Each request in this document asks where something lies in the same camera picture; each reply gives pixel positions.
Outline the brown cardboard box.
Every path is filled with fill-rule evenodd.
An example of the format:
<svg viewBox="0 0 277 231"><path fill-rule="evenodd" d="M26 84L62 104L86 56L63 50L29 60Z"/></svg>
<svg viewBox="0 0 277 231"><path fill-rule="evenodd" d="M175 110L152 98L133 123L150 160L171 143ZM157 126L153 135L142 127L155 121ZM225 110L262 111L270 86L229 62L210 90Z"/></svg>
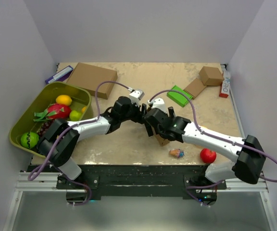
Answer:
<svg viewBox="0 0 277 231"><path fill-rule="evenodd" d="M168 139L164 139L158 133L156 133L154 128L152 128L152 131L160 146L165 146L170 143Z"/></svg>

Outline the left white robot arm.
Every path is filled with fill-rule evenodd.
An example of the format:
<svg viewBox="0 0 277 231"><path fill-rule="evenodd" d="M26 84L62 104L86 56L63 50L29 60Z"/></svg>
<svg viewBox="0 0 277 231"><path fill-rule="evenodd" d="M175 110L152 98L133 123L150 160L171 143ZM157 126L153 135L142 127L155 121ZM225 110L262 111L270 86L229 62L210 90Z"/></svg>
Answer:
<svg viewBox="0 0 277 231"><path fill-rule="evenodd" d="M79 189L84 184L84 177L81 168L72 158L76 144L87 138L112 133L128 120L144 124L143 117L146 113L146 104L137 105L129 97L121 96L99 117L78 122L56 119L39 140L36 149L68 177L67 183L72 188Z"/></svg>

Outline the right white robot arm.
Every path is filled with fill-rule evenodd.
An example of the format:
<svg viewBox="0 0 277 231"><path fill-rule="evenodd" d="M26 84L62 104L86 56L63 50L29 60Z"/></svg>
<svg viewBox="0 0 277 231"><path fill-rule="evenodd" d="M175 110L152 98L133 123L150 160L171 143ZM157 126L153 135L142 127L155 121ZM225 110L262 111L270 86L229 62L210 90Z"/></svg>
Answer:
<svg viewBox="0 0 277 231"><path fill-rule="evenodd" d="M158 108L148 111L144 119L162 138L195 144L229 159L225 163L210 164L200 176L192 179L196 186L210 189L216 182L233 178L249 184L258 182L265 157L260 154L262 147L254 136L243 139L197 128L189 119L169 116Z"/></svg>

